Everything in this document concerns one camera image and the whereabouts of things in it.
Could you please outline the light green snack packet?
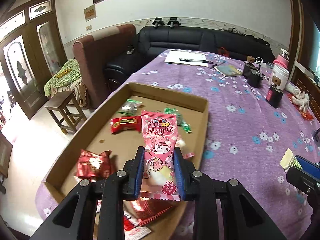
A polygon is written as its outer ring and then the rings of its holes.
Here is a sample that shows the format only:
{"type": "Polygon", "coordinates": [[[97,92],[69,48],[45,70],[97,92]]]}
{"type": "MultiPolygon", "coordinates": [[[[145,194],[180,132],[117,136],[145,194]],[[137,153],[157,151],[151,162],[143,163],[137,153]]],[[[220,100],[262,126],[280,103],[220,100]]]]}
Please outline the light green snack packet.
{"type": "Polygon", "coordinates": [[[298,167],[301,170],[303,169],[298,159],[289,148],[287,148],[285,154],[283,155],[280,161],[280,166],[285,172],[288,172],[291,167],[298,167]]]}

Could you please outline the pink marshmallow packet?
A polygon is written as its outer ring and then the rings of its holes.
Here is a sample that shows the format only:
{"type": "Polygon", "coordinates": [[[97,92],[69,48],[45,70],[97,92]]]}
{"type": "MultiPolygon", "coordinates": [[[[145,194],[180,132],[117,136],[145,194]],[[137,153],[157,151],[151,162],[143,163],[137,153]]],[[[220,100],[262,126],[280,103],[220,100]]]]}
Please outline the pink marshmallow packet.
{"type": "Polygon", "coordinates": [[[141,194],[146,198],[179,201],[174,172],[174,148],[178,139],[176,116],[141,112],[145,142],[141,194]]]}
{"type": "Polygon", "coordinates": [[[180,134],[177,135],[176,147],[179,147],[184,159],[192,158],[194,153],[194,146],[190,142],[185,142],[185,140],[181,137],[180,134]]]}

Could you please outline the dark red foil snack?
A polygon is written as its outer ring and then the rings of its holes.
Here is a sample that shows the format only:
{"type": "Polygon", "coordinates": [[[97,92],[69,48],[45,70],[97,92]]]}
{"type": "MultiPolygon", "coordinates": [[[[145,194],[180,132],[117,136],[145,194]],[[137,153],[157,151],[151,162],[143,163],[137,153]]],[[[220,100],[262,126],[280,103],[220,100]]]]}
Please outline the dark red foil snack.
{"type": "Polygon", "coordinates": [[[131,201],[139,226],[145,226],[174,208],[171,201],[139,197],[131,201]]]}

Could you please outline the brown red foil snack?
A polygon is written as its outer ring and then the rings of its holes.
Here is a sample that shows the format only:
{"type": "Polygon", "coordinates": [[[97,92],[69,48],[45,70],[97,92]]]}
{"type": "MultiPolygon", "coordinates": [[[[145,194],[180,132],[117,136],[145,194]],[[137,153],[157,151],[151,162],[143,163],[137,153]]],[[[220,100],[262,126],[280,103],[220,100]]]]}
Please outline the brown red foil snack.
{"type": "Polygon", "coordinates": [[[81,149],[76,164],[76,177],[79,179],[100,180],[105,179],[112,173],[110,155],[112,151],[104,151],[96,154],[81,149]]]}

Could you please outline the small red bar snack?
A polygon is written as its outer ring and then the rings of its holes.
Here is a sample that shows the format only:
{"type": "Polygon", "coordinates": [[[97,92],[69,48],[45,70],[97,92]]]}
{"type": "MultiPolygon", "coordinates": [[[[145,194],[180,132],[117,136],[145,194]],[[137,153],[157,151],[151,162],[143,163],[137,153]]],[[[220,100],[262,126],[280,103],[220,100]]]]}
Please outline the small red bar snack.
{"type": "Polygon", "coordinates": [[[113,118],[110,122],[110,126],[112,134],[117,134],[126,130],[135,130],[140,133],[142,130],[142,119],[141,116],[113,118]]]}

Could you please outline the green clear nut packet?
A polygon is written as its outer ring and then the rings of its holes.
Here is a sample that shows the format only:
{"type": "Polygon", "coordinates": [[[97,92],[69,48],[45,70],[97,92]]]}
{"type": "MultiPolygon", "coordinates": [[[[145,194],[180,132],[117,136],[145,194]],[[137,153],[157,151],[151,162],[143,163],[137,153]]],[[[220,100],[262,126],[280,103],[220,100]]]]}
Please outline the green clear nut packet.
{"type": "Polygon", "coordinates": [[[123,116],[135,116],[137,113],[139,107],[143,103],[141,101],[133,100],[133,99],[127,99],[125,103],[121,106],[119,111],[117,113],[123,115],[123,116]]]}

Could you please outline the green twisted candy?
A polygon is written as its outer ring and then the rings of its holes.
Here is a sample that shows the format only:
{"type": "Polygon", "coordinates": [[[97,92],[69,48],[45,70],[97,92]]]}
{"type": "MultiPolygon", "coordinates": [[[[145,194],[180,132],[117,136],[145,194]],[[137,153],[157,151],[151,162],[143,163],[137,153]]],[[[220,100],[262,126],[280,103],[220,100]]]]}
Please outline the green twisted candy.
{"type": "Polygon", "coordinates": [[[169,108],[169,107],[165,107],[164,114],[171,114],[171,115],[175,115],[176,116],[176,120],[177,120],[177,125],[182,127],[182,129],[185,131],[185,133],[191,133],[191,126],[186,123],[183,115],[175,108],[169,108]]]}

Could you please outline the black cylinder with cork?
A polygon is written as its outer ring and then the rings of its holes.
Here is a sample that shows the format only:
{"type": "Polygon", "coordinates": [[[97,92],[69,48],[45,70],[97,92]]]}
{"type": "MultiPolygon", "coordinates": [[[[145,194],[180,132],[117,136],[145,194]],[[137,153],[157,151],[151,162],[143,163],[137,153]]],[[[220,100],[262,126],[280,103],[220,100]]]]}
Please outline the black cylinder with cork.
{"type": "Polygon", "coordinates": [[[274,76],[269,86],[266,96],[266,102],[273,108],[278,108],[283,97],[283,91],[280,89],[281,79],[274,76]]]}

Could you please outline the white plastic jar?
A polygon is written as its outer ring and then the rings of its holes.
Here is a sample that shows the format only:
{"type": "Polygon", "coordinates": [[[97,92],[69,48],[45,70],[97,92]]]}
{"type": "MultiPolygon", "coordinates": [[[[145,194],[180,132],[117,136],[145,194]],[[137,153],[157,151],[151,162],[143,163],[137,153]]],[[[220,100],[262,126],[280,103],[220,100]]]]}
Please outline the white plastic jar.
{"type": "Polygon", "coordinates": [[[283,66],[275,63],[270,79],[271,83],[276,86],[276,89],[284,90],[289,79],[290,72],[283,66]]]}

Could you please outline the pink thermos bottle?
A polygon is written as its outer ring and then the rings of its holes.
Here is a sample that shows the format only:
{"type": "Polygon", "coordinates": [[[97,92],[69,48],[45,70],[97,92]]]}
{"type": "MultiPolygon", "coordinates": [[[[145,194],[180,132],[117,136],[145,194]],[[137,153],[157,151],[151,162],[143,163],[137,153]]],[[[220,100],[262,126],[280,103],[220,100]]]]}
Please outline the pink thermos bottle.
{"type": "Polygon", "coordinates": [[[285,49],[281,49],[280,53],[278,54],[277,58],[273,62],[274,64],[278,64],[283,68],[287,69],[289,64],[289,52],[285,49]]]}

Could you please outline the green floral blanket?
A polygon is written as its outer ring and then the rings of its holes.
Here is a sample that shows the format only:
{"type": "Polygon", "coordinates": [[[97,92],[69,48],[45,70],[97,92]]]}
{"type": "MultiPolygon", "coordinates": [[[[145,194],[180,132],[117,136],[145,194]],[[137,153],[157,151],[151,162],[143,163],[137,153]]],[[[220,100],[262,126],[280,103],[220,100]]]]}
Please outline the green floral blanket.
{"type": "Polygon", "coordinates": [[[66,87],[74,81],[81,78],[80,66],[76,59],[69,59],[44,85],[44,94],[46,97],[51,95],[52,88],[66,87]]]}

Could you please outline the white paper sheet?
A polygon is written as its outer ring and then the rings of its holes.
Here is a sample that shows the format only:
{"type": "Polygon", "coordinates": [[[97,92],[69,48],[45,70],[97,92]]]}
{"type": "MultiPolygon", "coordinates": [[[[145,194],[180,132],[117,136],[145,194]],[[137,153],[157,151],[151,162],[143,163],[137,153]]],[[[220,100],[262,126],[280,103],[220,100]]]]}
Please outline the white paper sheet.
{"type": "Polygon", "coordinates": [[[169,50],[164,62],[171,64],[188,64],[192,66],[208,67],[208,63],[199,62],[182,62],[180,59],[197,59],[207,60],[206,55],[203,53],[185,51],[185,50],[169,50]]]}

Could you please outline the worn notebook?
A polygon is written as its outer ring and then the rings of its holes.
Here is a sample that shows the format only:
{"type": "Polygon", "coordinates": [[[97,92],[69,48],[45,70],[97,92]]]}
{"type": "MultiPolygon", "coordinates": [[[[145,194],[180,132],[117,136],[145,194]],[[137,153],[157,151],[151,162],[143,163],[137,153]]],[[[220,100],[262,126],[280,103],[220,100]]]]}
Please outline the worn notebook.
{"type": "Polygon", "coordinates": [[[235,77],[235,76],[242,76],[242,71],[236,69],[232,65],[219,65],[214,67],[215,70],[217,70],[220,74],[222,74],[225,77],[235,77]]]}

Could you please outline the wooden glass door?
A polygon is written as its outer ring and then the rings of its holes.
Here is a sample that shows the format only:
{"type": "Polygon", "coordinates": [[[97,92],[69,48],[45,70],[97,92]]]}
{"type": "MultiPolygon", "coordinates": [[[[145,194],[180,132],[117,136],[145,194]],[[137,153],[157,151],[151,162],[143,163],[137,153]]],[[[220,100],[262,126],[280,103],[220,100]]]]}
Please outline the wooden glass door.
{"type": "Polygon", "coordinates": [[[3,16],[1,68],[28,119],[46,103],[44,85],[66,61],[55,0],[31,0],[3,16]]]}

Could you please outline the small wall plaque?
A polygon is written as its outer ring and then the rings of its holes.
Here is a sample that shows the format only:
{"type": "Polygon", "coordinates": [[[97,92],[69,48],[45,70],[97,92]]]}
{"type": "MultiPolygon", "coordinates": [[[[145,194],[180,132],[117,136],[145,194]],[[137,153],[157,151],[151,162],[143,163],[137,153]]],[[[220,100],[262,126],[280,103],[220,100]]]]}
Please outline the small wall plaque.
{"type": "Polygon", "coordinates": [[[84,9],[84,16],[86,22],[97,17],[94,4],[84,9]]]}

